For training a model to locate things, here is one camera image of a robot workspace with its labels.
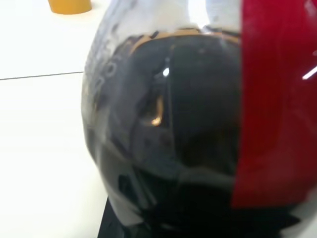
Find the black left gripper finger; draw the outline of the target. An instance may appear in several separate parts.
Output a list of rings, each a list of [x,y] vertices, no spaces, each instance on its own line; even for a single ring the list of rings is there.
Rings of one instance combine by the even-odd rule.
[[[121,222],[120,215],[121,210],[118,210],[115,201],[108,197],[98,232],[98,238],[131,237],[129,230]]]

